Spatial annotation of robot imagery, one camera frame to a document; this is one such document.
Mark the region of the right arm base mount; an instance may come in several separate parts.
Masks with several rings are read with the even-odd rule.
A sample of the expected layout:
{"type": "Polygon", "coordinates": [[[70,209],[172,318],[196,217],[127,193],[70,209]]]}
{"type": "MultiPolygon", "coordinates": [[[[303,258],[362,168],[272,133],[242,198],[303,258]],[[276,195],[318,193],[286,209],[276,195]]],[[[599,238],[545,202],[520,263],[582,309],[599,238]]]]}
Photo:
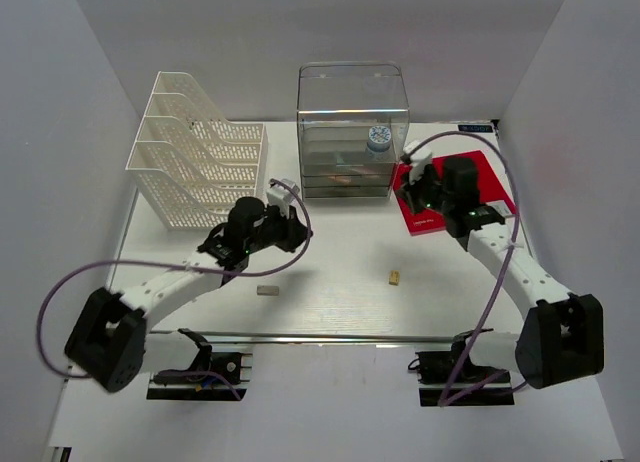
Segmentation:
{"type": "MultiPolygon", "coordinates": [[[[444,390],[455,361],[447,351],[417,352],[407,366],[410,373],[417,376],[418,394],[421,407],[436,407],[444,390]]],[[[497,407],[515,404],[512,392],[511,377],[508,372],[486,366],[464,366],[448,393],[448,397],[483,382],[492,380],[483,387],[457,399],[452,403],[455,407],[497,407]]]]}

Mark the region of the small yellow sharpener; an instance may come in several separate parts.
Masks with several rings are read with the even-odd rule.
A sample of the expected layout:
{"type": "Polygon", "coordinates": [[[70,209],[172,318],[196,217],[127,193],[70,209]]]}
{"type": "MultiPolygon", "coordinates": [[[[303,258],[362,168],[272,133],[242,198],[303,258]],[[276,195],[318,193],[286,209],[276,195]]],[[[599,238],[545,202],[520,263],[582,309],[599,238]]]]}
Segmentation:
{"type": "Polygon", "coordinates": [[[400,281],[400,273],[396,270],[392,270],[389,274],[389,284],[397,286],[400,281]]]}

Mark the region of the blue cleaning gel jar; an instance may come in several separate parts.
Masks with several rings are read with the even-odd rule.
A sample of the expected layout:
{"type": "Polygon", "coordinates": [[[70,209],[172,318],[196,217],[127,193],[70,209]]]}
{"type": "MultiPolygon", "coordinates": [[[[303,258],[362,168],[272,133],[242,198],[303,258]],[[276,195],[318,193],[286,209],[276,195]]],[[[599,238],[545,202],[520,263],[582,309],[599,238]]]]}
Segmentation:
{"type": "Polygon", "coordinates": [[[391,129],[385,125],[374,125],[368,130],[366,153],[374,161],[387,162],[392,146],[391,129]]]}

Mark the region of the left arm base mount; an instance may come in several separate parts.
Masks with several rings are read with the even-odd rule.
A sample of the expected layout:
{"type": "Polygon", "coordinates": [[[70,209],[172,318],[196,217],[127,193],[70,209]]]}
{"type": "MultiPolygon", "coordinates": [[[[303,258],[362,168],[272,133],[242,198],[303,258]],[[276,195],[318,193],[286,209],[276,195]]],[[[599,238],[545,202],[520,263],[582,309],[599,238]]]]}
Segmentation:
{"type": "Polygon", "coordinates": [[[146,399],[181,402],[240,402],[249,388],[253,348],[214,345],[202,351],[186,369],[152,373],[146,399]]]}

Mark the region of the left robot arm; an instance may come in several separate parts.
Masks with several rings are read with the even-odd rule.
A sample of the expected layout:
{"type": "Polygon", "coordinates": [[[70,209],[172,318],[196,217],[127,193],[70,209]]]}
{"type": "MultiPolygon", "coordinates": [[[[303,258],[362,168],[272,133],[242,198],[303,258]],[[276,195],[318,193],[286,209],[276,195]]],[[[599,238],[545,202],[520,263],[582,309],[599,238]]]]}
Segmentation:
{"type": "Polygon", "coordinates": [[[64,353],[108,393],[124,389],[140,373],[228,385],[228,378],[212,369],[212,347],[203,336],[190,329],[169,334],[152,329],[198,297],[250,277],[249,259],[257,252],[275,247],[300,258],[312,235],[304,206],[280,196],[267,203],[242,197],[183,264],[131,288],[95,290],[64,353]]]}

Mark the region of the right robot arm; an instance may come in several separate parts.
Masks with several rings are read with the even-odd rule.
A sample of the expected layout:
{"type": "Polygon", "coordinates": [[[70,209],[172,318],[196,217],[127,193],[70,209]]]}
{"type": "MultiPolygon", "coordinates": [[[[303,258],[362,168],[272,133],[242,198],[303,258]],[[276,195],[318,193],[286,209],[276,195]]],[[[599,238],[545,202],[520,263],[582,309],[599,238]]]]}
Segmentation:
{"type": "Polygon", "coordinates": [[[592,295],[577,295],[556,281],[527,250],[512,241],[512,227],[493,206],[481,201],[479,173],[468,157],[402,158],[398,198],[418,215],[440,214],[447,233],[496,279],[523,319],[518,334],[483,327],[456,337],[451,366],[472,381],[486,370],[520,374],[535,389],[599,374],[604,369],[604,314],[592,295]]]}

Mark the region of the clear acrylic drawer organizer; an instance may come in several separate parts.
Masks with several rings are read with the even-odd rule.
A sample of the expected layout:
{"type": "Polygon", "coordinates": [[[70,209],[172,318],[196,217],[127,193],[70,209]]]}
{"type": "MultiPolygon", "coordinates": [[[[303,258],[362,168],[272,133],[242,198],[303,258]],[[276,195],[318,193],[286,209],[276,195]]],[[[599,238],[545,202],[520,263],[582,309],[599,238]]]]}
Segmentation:
{"type": "Polygon", "coordinates": [[[393,62],[312,62],[300,67],[297,137],[302,193],[307,200],[386,198],[410,123],[403,74],[393,62]],[[366,153],[368,130],[392,132],[387,162],[366,153]],[[350,176],[331,186],[329,176],[350,176]]]}

